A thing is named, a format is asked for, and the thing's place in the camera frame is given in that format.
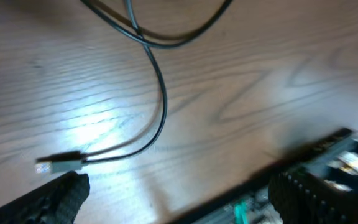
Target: wood grain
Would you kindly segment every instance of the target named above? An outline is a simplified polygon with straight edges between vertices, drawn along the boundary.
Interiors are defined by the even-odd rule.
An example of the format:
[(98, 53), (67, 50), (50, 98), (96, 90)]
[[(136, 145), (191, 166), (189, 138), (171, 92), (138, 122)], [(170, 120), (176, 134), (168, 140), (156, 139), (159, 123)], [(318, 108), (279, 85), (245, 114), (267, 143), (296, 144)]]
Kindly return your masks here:
[[(221, 2), (134, 6), (141, 26), (178, 35)], [(104, 3), (125, 15), (122, 1)], [(289, 148), (358, 129), (358, 1), (234, 1), (201, 38), (153, 51), (166, 127), (146, 153), (83, 169), (91, 195), (76, 223), (165, 223)], [(58, 176), (35, 175), (36, 157), (134, 138), (158, 98), (142, 47), (79, 1), (0, 0), (0, 206)]]

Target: teal object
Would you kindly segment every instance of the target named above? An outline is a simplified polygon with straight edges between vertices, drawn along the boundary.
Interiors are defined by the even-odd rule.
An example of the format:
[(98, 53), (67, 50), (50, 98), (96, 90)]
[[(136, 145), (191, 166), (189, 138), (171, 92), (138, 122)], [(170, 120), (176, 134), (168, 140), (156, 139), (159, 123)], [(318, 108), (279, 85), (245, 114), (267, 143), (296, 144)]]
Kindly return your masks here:
[(248, 224), (247, 210), (247, 202), (245, 200), (242, 200), (234, 205), (236, 224)]

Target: black cable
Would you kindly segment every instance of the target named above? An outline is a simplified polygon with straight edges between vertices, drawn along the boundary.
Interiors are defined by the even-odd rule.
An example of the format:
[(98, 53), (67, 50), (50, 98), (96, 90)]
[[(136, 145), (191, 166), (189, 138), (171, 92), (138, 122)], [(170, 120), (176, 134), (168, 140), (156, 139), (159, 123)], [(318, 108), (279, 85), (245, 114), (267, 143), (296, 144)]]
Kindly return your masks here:
[(105, 15), (103, 12), (101, 12), (96, 6), (92, 5), (88, 0), (81, 0), (81, 1), (88, 8), (90, 8), (96, 15), (98, 15), (102, 20), (107, 22), (111, 27), (118, 30), (120, 33), (122, 33), (122, 34), (126, 35), (127, 37), (131, 38), (132, 40), (135, 40), (135, 41), (137, 41), (141, 44), (144, 44), (148, 47), (155, 47), (155, 48), (160, 48), (160, 49), (170, 49), (170, 48), (180, 47), (182, 45), (185, 45), (185, 44), (191, 42), (192, 40), (196, 39), (200, 35), (204, 34), (204, 32), (207, 31), (222, 16), (224, 11), (232, 3), (232, 0), (225, 0), (223, 2), (223, 4), (221, 5), (221, 7), (216, 11), (216, 13), (204, 25), (202, 25), (199, 29), (194, 31), (194, 33), (192, 33), (189, 36), (189, 38), (187, 38), (181, 42), (175, 43), (175, 44), (159, 44), (156, 42), (146, 40), (145, 38), (140, 37), (139, 35), (135, 35), (135, 34), (131, 33), (127, 29), (120, 26), (117, 22), (110, 19), (107, 15)]
[(137, 35), (132, 34), (128, 30), (124, 29), (119, 24), (117, 24), (116, 22), (111, 20), (108, 16), (106, 16), (104, 13), (99, 11), (99, 9), (97, 9), (95, 6), (93, 6), (89, 1), (82, 0), (82, 2), (85, 5), (87, 5), (100, 18), (102, 18), (104, 21), (106, 21), (110, 26), (112, 26), (113, 28), (115, 28), (116, 30), (121, 32), (122, 34), (130, 37), (131, 39), (140, 42), (143, 45), (143, 48), (144, 48), (147, 56), (149, 57), (151, 64), (153, 65), (153, 68), (154, 68), (155, 73), (156, 73), (157, 78), (158, 78), (158, 82), (160, 84), (160, 89), (161, 89), (161, 93), (162, 93), (162, 117), (161, 117), (158, 129), (157, 129), (157, 132), (153, 135), (152, 139), (145, 146), (143, 146), (142, 148), (140, 148), (140, 149), (138, 149), (138, 150), (136, 150), (134, 152), (131, 152), (131, 153), (128, 153), (128, 154), (125, 154), (125, 155), (122, 155), (122, 156), (108, 157), (108, 158), (104, 158), (104, 159), (95, 159), (95, 160), (90, 160), (90, 161), (85, 160), (85, 161), (83, 161), (83, 164), (88, 165), (88, 164), (111, 162), (111, 161), (117, 161), (117, 160), (121, 160), (121, 159), (127, 159), (129, 157), (136, 156), (136, 155), (140, 154), (141, 152), (144, 152), (153, 143), (156, 142), (156, 140), (158, 139), (158, 137), (160, 136), (160, 134), (162, 132), (163, 126), (165, 124), (165, 120), (167, 118), (167, 111), (168, 111), (167, 88), (165, 86), (164, 79), (163, 79), (160, 67), (158, 66), (158, 63), (157, 63), (157, 61), (156, 61), (156, 59), (155, 59), (150, 47), (169, 49), (169, 48), (179, 47), (179, 46), (182, 46), (184, 44), (187, 44), (187, 43), (191, 42), (192, 40), (194, 40), (195, 38), (197, 38), (198, 36), (203, 34), (206, 30), (208, 30), (220, 18), (220, 16), (223, 14), (223, 12), (229, 7), (229, 5), (232, 2), (232, 0), (225, 0), (225, 2), (222, 4), (222, 6), (219, 8), (219, 10), (215, 13), (215, 15), (207, 23), (205, 23), (197, 31), (195, 31), (193, 33), (193, 35), (190, 36), (188, 39), (183, 40), (183, 41), (178, 42), (178, 43), (175, 43), (175, 44), (159, 44), (159, 43), (155, 43), (155, 42), (151, 42), (151, 41), (146, 40), (144, 38), (143, 34), (142, 34), (142, 31), (141, 31), (137, 21), (136, 21), (135, 14), (134, 14), (134, 11), (133, 11), (133, 8), (132, 8), (131, 0), (125, 0), (125, 5), (126, 5), (126, 10), (127, 10), (129, 19), (130, 19), (130, 21), (132, 23), (132, 28), (135, 30)]

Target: cable connector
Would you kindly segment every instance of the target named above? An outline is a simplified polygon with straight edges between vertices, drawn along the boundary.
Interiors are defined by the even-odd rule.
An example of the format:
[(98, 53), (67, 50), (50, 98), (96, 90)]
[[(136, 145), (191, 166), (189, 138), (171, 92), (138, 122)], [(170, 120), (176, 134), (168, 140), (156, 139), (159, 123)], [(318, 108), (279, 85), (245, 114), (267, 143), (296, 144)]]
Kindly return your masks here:
[(37, 174), (54, 174), (57, 172), (81, 170), (83, 166), (83, 155), (80, 151), (66, 152), (37, 159), (35, 172)]

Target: table top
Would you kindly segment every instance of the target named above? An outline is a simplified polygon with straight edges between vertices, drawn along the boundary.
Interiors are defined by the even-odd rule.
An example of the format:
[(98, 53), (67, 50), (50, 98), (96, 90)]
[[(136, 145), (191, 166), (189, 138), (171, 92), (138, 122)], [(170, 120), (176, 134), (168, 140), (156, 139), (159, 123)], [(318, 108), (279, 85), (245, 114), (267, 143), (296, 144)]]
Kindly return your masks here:
[[(122, 1), (103, 2), (125, 15)], [(134, 7), (142, 27), (179, 35), (221, 3)], [(81, 171), (91, 194), (76, 223), (166, 223), (305, 142), (358, 129), (358, 1), (234, 1), (199, 39), (153, 52), (163, 133), (137, 157)], [(36, 175), (35, 158), (136, 138), (159, 94), (141, 45), (80, 1), (0, 1), (0, 206), (61, 175)]]

